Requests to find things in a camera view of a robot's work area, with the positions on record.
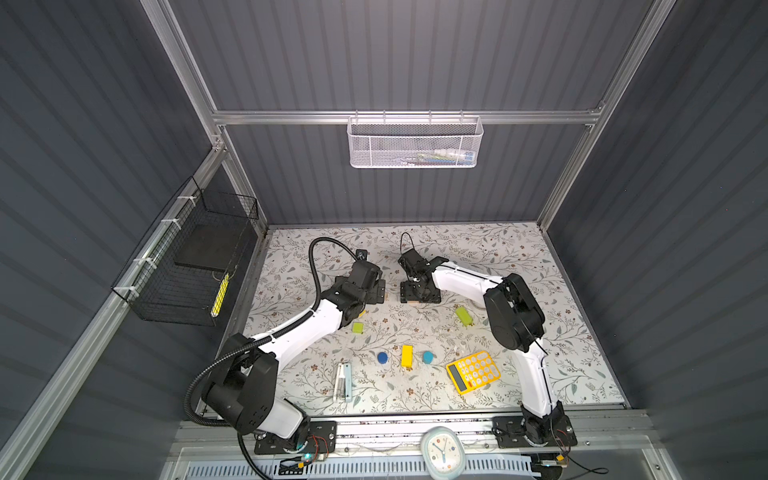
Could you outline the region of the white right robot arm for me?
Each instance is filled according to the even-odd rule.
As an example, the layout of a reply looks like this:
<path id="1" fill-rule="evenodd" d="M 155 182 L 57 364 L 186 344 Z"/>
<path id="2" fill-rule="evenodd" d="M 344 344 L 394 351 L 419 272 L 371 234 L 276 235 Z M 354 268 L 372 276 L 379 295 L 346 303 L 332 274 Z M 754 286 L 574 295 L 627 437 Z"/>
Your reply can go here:
<path id="1" fill-rule="evenodd" d="M 402 283 L 407 301 L 435 303 L 440 293 L 448 291 L 482 302 L 493 337 L 513 352 L 525 414 L 552 421 L 564 414 L 551 386 L 541 342 L 545 315 L 520 275 L 484 274 L 444 257 L 427 260 L 413 248 L 400 255 L 398 264 L 407 277 Z"/>

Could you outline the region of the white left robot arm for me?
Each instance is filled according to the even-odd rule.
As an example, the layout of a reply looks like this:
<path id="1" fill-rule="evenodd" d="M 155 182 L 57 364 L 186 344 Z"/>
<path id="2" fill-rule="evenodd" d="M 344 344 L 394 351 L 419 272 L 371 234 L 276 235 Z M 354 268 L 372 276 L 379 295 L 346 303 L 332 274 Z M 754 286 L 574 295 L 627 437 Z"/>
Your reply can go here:
<path id="1" fill-rule="evenodd" d="M 357 259 L 313 304 L 271 331 L 227 340 L 223 356 L 201 376 L 202 400 L 238 434 L 272 434 L 297 449 L 309 417 L 276 396 L 280 373 L 315 342 L 356 320 L 369 303 L 381 303 L 385 281 L 374 263 Z"/>

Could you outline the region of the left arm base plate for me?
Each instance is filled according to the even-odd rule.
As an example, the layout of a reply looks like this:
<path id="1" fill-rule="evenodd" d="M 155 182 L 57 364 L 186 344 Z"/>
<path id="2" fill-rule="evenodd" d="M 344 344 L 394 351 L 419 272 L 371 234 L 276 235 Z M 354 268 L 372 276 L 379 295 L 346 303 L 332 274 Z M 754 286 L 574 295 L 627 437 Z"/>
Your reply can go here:
<path id="1" fill-rule="evenodd" d="M 253 453 L 256 455 L 278 454 L 328 454 L 336 450 L 338 423 L 335 421 L 311 420 L 299 443 L 292 443 L 272 433 L 255 436 Z"/>

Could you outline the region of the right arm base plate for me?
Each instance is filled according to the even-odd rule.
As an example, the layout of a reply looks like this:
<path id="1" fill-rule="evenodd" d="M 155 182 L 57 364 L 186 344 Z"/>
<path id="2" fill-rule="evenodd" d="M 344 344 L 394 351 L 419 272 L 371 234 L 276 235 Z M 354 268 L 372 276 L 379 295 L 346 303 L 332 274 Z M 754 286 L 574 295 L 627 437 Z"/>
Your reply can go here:
<path id="1" fill-rule="evenodd" d="M 500 448 L 569 449 L 578 444 L 576 432 L 567 415 L 550 415 L 544 419 L 523 415 L 495 416 L 491 422 L 491 433 Z"/>

